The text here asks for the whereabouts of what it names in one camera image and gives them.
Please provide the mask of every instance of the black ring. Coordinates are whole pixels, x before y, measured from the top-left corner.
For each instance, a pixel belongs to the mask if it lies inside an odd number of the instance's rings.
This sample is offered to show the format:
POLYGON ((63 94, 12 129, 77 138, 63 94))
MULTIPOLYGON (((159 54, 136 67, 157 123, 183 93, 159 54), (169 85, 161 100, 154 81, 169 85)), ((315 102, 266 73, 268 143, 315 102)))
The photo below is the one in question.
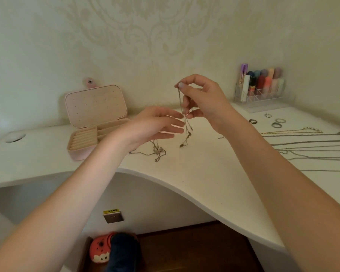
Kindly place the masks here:
POLYGON ((283 119, 283 118, 276 118, 275 121, 276 121, 277 123, 286 123, 286 120, 283 119))
POLYGON ((281 125, 280 123, 278 123, 278 122, 273 122, 273 123, 271 124, 271 126, 272 126, 273 128, 276 128, 276 129, 282 128, 282 125, 281 125))

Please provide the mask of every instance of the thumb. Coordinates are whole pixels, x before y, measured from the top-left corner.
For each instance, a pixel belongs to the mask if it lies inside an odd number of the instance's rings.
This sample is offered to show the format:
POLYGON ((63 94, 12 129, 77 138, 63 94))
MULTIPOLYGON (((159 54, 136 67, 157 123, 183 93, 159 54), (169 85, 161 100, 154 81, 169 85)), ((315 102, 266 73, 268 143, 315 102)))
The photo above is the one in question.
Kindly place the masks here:
POLYGON ((201 96, 202 96, 202 92, 199 91, 196 88, 193 88, 192 86, 189 86, 183 82, 180 82, 179 85, 179 90, 185 94, 186 96, 189 96, 190 98, 192 98, 195 102, 199 101, 201 96))

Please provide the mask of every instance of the dark brown floor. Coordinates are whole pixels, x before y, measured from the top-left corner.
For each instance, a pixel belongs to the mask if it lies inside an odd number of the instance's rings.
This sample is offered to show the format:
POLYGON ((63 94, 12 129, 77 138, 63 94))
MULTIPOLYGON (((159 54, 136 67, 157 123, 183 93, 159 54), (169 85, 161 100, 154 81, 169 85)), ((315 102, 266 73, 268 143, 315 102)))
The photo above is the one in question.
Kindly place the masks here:
MULTIPOLYGON (((263 271, 247 238, 220 222, 138 236, 144 266, 139 272, 263 271)), ((106 265, 85 264, 85 272, 106 265)))

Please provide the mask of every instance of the yellow label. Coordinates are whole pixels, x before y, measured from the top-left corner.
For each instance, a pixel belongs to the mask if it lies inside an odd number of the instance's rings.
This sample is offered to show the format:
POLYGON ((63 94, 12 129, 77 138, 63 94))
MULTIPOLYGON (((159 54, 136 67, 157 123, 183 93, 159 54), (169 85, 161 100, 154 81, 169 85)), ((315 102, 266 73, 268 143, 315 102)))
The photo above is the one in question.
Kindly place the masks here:
POLYGON ((103 211, 103 214, 110 214, 110 213, 115 213, 119 211, 120 211, 119 209, 106 210, 106 211, 103 211))

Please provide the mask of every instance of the open jewelry box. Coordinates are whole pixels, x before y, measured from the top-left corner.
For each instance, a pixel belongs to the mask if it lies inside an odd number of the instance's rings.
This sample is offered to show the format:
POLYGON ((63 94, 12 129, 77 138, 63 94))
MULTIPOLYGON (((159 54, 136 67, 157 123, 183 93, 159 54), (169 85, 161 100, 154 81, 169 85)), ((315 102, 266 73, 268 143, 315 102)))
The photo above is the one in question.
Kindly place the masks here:
POLYGON ((70 92, 65 98, 70 123, 79 130, 69 138, 73 160, 85 159, 110 132, 130 121, 121 89, 115 85, 70 92))

